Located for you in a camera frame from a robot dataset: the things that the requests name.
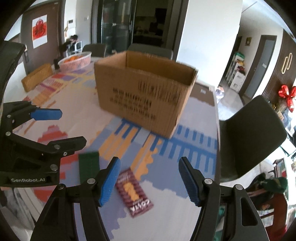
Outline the dark green snack packet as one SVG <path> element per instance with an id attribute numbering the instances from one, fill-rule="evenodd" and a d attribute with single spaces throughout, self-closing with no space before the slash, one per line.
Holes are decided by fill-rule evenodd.
<path id="1" fill-rule="evenodd" d="M 95 178 L 100 171 L 99 152 L 88 152 L 78 155 L 80 183 Z"/>

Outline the purple costa biscuit packet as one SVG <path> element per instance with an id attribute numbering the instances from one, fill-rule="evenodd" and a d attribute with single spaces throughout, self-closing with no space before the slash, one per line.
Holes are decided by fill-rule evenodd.
<path id="1" fill-rule="evenodd" d="M 115 186 L 132 218 L 153 208 L 154 204 L 145 194 L 130 168 L 119 174 Z"/>

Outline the colourful patterned tablecloth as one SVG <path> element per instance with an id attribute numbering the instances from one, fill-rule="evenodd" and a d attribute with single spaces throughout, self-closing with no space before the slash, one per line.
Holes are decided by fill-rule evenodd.
<path id="1" fill-rule="evenodd" d="M 94 63 L 42 81 L 25 101 L 62 110 L 59 120 L 15 120 L 1 115 L 1 131 L 48 144 L 83 136 L 86 146 L 60 159 L 53 186 L 5 186 L 18 199 L 24 217 L 21 240 L 190 240 L 201 209 L 190 201 L 179 173 L 187 157 L 193 168 L 219 183 L 219 118 L 210 87 L 196 82 L 170 138 L 112 114 L 99 105 Z M 100 170 L 113 157 L 120 173 L 130 168 L 154 204 L 132 218 L 116 186 L 99 207 L 98 174 L 80 183 L 78 155 L 99 152 Z"/>

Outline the woven yellow tissue box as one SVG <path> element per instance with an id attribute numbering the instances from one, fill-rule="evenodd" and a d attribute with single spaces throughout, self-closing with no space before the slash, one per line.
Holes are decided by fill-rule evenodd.
<path id="1" fill-rule="evenodd" d="M 25 92 L 33 90 L 38 84 L 53 75 L 52 66 L 46 63 L 22 79 L 22 85 Z"/>

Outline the white basket of oranges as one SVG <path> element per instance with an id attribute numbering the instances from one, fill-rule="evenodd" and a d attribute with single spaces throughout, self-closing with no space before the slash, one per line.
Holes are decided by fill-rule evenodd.
<path id="1" fill-rule="evenodd" d="M 86 67 L 91 62 L 92 52 L 81 52 L 69 57 L 63 58 L 58 62 L 61 72 L 76 71 Z"/>

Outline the dark chair right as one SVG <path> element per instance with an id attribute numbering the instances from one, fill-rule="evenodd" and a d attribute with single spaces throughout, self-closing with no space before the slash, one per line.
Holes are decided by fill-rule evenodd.
<path id="1" fill-rule="evenodd" d="M 287 139 L 282 121 L 261 95 L 219 126 L 222 182 L 242 177 Z"/>

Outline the red paper door decoration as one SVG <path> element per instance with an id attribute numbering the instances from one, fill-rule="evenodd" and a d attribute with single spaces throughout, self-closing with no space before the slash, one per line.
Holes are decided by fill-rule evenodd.
<path id="1" fill-rule="evenodd" d="M 47 15 L 43 15 L 32 20 L 32 45 L 36 49 L 47 42 Z"/>

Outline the brown cardboard box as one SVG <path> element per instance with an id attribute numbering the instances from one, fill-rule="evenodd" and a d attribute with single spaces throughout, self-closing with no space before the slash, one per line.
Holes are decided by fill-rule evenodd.
<path id="1" fill-rule="evenodd" d="M 95 62 L 94 75 L 102 109 L 170 138 L 198 71 L 168 58 L 124 51 Z"/>

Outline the dark chair far left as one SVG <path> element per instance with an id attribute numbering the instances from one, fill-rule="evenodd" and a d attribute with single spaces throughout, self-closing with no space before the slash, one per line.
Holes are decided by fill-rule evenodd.
<path id="1" fill-rule="evenodd" d="M 82 49 L 83 52 L 91 52 L 92 57 L 101 57 L 104 58 L 106 55 L 106 44 L 96 43 L 85 45 Z"/>

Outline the white storage shelf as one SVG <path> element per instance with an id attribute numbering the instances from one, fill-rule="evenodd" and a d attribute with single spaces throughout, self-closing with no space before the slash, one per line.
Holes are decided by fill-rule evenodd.
<path id="1" fill-rule="evenodd" d="M 245 80 L 246 73 L 244 60 L 245 56 L 240 52 L 236 52 L 229 72 L 228 83 L 230 84 L 230 88 L 236 92 L 239 92 Z"/>

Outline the red bow decoration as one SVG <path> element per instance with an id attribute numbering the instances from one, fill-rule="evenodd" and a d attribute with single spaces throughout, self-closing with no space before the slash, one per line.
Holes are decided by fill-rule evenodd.
<path id="1" fill-rule="evenodd" d="M 292 113 L 295 109 L 293 100 L 296 96 L 296 86 L 289 89 L 287 85 L 281 85 L 278 95 L 280 98 L 285 100 L 288 110 Z"/>

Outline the dark chair behind box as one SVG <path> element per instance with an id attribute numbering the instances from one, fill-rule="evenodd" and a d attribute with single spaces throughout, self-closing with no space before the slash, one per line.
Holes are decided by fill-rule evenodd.
<path id="1" fill-rule="evenodd" d="M 141 52 L 141 53 L 145 53 L 145 54 L 156 55 L 159 57 L 168 58 L 170 60 L 173 59 L 173 51 L 172 50 L 157 47 L 157 46 L 133 43 L 128 47 L 128 50 Z"/>

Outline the black glass sliding door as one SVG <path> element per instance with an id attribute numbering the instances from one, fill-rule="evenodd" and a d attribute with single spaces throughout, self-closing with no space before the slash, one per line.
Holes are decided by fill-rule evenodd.
<path id="1" fill-rule="evenodd" d="M 106 55 L 132 44 L 170 49 L 177 58 L 188 1 L 93 1 L 91 43 L 106 45 Z"/>

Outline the dark hallway door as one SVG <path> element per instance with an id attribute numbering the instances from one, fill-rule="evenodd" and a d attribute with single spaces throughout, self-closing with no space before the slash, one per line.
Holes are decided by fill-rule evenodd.
<path id="1" fill-rule="evenodd" d="M 274 35 L 261 35 L 252 65 L 238 92 L 241 98 L 246 97 L 252 99 L 252 97 L 254 97 L 273 56 L 276 39 L 277 36 Z"/>

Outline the gold wall ornament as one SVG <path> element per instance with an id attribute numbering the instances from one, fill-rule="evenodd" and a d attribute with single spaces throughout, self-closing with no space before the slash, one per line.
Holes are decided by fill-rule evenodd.
<path id="1" fill-rule="evenodd" d="M 293 53 L 289 53 L 288 56 L 285 56 L 285 59 L 281 68 L 282 74 L 285 74 L 285 72 L 290 69 L 290 66 L 292 64 L 292 59 L 293 59 Z"/>

